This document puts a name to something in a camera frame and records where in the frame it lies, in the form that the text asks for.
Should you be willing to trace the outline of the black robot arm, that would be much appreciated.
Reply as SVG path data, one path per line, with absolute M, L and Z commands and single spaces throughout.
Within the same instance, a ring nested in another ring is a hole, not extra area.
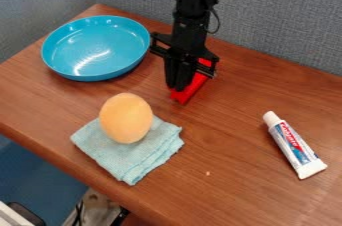
M 173 33 L 151 34 L 150 51 L 165 60 L 167 86 L 183 91 L 194 75 L 213 78 L 219 57 L 207 49 L 210 16 L 218 16 L 214 6 L 218 0 L 175 0 Z

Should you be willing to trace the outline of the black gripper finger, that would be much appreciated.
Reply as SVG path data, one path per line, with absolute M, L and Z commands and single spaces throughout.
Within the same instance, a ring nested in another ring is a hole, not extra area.
M 173 57 L 165 58 L 166 83 L 170 88 L 175 86 L 178 64 Z
M 175 90 L 178 92 L 183 91 L 185 88 L 191 84 L 195 72 L 197 64 L 194 62 L 183 61 L 179 64 L 175 82 Z

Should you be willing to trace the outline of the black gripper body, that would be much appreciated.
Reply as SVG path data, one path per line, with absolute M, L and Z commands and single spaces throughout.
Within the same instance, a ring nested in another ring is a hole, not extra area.
M 214 12 L 206 11 L 201 17 L 185 17 L 174 13 L 173 32 L 170 34 L 151 33 L 150 51 L 163 59 L 167 56 L 173 57 L 178 68 L 183 61 L 198 65 L 199 58 L 210 61 L 219 60 L 219 57 L 206 47 L 211 13 Z

